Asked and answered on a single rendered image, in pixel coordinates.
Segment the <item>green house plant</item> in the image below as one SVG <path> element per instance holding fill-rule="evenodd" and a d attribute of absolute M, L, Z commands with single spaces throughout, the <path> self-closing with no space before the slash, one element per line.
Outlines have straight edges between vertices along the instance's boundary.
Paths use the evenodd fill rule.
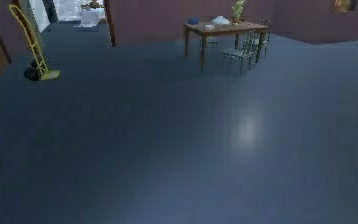
<path fill-rule="evenodd" d="M 232 6 L 233 17 L 232 21 L 239 24 L 242 21 L 242 13 L 246 0 L 235 0 Z"/>

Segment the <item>brown wooden table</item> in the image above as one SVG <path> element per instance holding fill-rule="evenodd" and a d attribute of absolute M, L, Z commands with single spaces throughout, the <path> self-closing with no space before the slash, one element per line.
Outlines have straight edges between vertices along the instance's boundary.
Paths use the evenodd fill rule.
<path fill-rule="evenodd" d="M 217 37 L 223 35 L 234 35 L 235 42 L 234 48 L 237 49 L 239 46 L 239 36 L 245 33 L 252 31 L 254 34 L 259 35 L 259 42 L 257 45 L 255 53 L 255 62 L 258 63 L 261 55 L 261 49 L 263 46 L 263 40 L 265 34 L 269 31 L 269 27 L 267 25 L 260 25 L 256 23 L 250 22 L 241 22 L 237 25 L 215 25 L 213 29 L 206 28 L 207 23 L 199 23 L 196 25 L 184 24 L 184 58 L 188 58 L 189 53 L 189 36 L 191 33 L 195 33 L 199 35 L 201 38 L 201 46 L 200 46 L 200 69 L 204 70 L 205 65 L 205 51 L 206 51 L 206 39 L 208 37 Z"/>

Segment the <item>grey metal chair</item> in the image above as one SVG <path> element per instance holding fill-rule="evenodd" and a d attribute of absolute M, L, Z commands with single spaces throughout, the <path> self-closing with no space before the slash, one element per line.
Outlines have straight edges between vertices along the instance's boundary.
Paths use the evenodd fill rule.
<path fill-rule="evenodd" d="M 242 47 L 241 48 L 229 48 L 221 51 L 223 55 L 223 59 L 229 58 L 230 60 L 239 60 L 240 61 L 240 70 L 242 72 L 243 69 L 243 62 L 245 60 L 248 61 L 248 69 L 251 69 L 251 62 L 256 52 L 256 39 L 258 33 L 255 30 L 250 30 L 243 39 Z"/>
<path fill-rule="evenodd" d="M 264 51 L 264 57 L 266 57 L 267 56 L 267 48 L 269 46 L 269 41 L 270 41 L 272 22 L 267 19 L 262 19 L 261 24 L 268 27 L 267 31 L 264 34 L 263 40 L 262 40 L 262 50 Z"/>
<path fill-rule="evenodd" d="M 207 45 L 218 46 L 219 41 L 216 37 L 206 37 L 205 39 L 200 39 L 199 46 L 202 46 L 203 43 Z"/>

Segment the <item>white clothed table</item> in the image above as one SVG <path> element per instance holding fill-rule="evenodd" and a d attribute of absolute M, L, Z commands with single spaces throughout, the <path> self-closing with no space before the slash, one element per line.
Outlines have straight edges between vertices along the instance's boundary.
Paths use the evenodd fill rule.
<path fill-rule="evenodd" d="M 106 14 L 103 8 L 91 8 L 90 10 L 82 10 L 80 13 L 80 26 L 95 27 L 102 19 L 105 18 Z"/>

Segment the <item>framed wall picture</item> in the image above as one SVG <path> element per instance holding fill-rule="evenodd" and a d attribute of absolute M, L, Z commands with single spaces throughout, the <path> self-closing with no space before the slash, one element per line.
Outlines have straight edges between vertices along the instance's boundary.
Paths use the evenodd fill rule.
<path fill-rule="evenodd" d="M 353 11 L 357 0 L 334 0 L 332 10 L 334 12 L 349 12 Z"/>

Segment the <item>white lidded dish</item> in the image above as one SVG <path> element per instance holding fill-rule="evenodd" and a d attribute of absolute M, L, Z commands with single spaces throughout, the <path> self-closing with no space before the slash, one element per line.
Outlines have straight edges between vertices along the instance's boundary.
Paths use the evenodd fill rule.
<path fill-rule="evenodd" d="M 229 25 L 230 21 L 225 18 L 224 16 L 217 16 L 214 19 L 211 20 L 212 23 L 216 25 Z"/>

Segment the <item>yellow hand truck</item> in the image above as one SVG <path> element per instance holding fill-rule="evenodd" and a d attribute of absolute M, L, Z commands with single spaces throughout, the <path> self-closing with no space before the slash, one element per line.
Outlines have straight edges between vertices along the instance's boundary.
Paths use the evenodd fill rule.
<path fill-rule="evenodd" d="M 24 71 L 24 77 L 31 81 L 45 81 L 55 80 L 60 76 L 60 70 L 50 70 L 45 57 L 43 56 L 42 48 L 39 45 L 35 31 L 24 15 L 22 10 L 15 4 L 10 4 L 8 9 L 11 15 L 16 19 L 24 31 L 28 47 L 32 53 L 33 61 L 30 66 Z"/>

